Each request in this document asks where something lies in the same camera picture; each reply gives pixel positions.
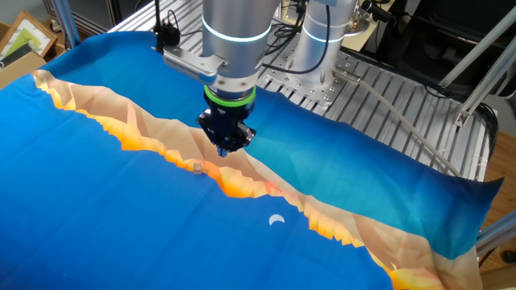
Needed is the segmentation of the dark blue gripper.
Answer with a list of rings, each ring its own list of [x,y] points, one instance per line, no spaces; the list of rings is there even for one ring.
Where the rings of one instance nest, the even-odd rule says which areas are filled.
[[[212,102],[197,118],[210,142],[216,146],[220,157],[249,145],[256,131],[244,124],[253,111],[253,103],[243,106],[223,106]]]

